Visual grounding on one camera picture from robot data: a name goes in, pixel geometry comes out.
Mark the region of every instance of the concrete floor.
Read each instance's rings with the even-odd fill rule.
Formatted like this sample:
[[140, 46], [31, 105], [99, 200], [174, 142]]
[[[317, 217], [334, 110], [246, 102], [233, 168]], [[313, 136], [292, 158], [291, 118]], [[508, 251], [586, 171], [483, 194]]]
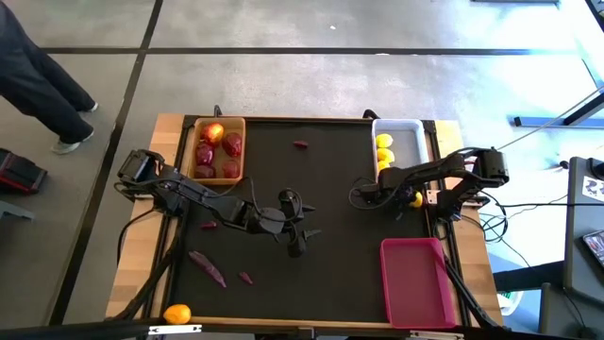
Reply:
[[[44, 47], [139, 47], [153, 0], [6, 0], [31, 38]], [[576, 30], [552, 5], [469, 0], [367, 2], [327, 0], [166, 0], [152, 47], [296, 46], [396, 48], [535, 48], [575, 50]], [[33, 224], [0, 228], [0, 327], [46, 321], [86, 205], [134, 55], [54, 56], [102, 105], [87, 119], [97, 133], [66, 158], [47, 151], [54, 136], [0, 102], [0, 145], [50, 171], [47, 189], [6, 198], [38, 215]], [[579, 53], [528, 56], [148, 55], [134, 93], [111, 177], [75, 286], [66, 322], [100, 320], [115, 273], [115, 248], [131, 204], [114, 193], [114, 174], [132, 148], [146, 147], [160, 112], [226, 115], [454, 119], [467, 145], [501, 146], [526, 133], [510, 126], [519, 112], [554, 116], [595, 89]], [[25, 133], [28, 138], [24, 143]], [[560, 159], [604, 144], [601, 131], [543, 131], [508, 150], [512, 182], [500, 200], [529, 199], [526, 183], [545, 179]], [[547, 178], [535, 199], [565, 190]], [[530, 261], [561, 253], [563, 221], [547, 209], [520, 216], [511, 241]], [[549, 251], [523, 236], [547, 229]], [[511, 253], [494, 246], [502, 258]]]

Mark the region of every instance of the wooden table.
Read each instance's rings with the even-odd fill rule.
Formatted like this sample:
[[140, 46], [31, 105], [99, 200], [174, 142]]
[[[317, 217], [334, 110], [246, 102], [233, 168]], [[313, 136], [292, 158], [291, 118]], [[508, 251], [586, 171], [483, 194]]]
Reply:
[[[174, 163], [178, 140], [182, 129], [184, 115], [182, 114], [160, 114], [156, 122], [151, 145], [149, 149], [160, 153], [166, 163]], [[454, 121], [436, 121], [438, 146], [442, 156], [462, 147], [459, 125]], [[192, 142], [193, 134], [187, 137], [187, 144]], [[185, 153], [181, 169], [187, 173], [189, 156]], [[447, 178], [447, 187], [453, 187], [459, 180]], [[152, 207], [151, 200], [140, 200], [134, 205], [132, 216], [137, 216]], [[478, 212], [474, 209], [464, 208], [463, 214], [478, 219]], [[151, 213], [142, 221], [132, 225], [126, 235], [122, 251], [122, 259], [119, 263], [113, 289], [109, 298], [106, 315], [113, 316], [121, 312], [128, 302], [136, 295], [149, 276], [157, 241], [159, 238], [159, 226], [161, 215]], [[169, 230], [168, 244], [172, 241], [176, 220], [172, 221]], [[458, 253], [461, 262], [463, 279], [474, 295], [477, 302], [499, 324], [503, 324], [499, 305], [497, 302], [495, 282], [487, 256], [482, 230], [472, 223], [462, 220], [454, 223], [454, 232], [457, 238]], [[457, 304], [457, 295], [452, 283], [449, 283], [453, 295], [456, 319], [461, 324], [460, 312]], [[165, 274], [158, 283], [158, 289], [154, 296], [151, 316], [159, 316], [160, 305], [165, 287]], [[195, 317], [192, 322], [201, 324], [228, 324], [228, 325], [271, 325], [271, 326], [296, 326], [296, 327], [343, 327], [363, 329], [389, 329], [388, 323], [364, 323], [364, 322], [331, 322], [315, 320], [259, 320], [259, 319], [237, 319], [222, 317]]]

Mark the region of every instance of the shoe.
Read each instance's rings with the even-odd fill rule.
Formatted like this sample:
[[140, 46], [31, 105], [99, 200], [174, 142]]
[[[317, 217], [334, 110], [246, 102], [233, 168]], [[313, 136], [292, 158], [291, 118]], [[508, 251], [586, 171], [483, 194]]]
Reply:
[[73, 144], [67, 144], [64, 143], [62, 141], [58, 141], [56, 144], [54, 144], [50, 150], [54, 153], [56, 153], [57, 155], [65, 155], [68, 154], [74, 150], [76, 150], [79, 145], [81, 145], [83, 142], [88, 141], [89, 139], [91, 139], [91, 137], [93, 136], [94, 131], [91, 132], [91, 135], [84, 138], [84, 140], [82, 142], [77, 142], [77, 143], [73, 143]]
[[94, 106], [92, 107], [92, 109], [84, 110], [84, 111], [81, 111], [80, 113], [93, 113], [96, 111], [96, 109], [98, 109], [98, 103], [94, 102]]

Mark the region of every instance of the black pants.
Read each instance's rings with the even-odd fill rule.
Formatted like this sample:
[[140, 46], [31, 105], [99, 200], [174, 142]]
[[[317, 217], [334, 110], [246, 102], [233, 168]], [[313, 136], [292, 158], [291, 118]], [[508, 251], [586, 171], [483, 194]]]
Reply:
[[0, 94], [21, 113], [38, 118], [64, 143], [81, 142], [92, 127], [77, 113], [92, 98], [32, 42], [0, 1]]

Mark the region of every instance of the orange fruit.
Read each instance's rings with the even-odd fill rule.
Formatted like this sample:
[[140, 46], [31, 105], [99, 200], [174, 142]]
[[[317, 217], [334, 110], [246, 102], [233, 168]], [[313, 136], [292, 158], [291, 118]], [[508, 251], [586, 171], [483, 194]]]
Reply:
[[184, 325], [191, 320], [191, 309], [184, 304], [172, 305], [163, 312], [163, 318], [170, 325]]

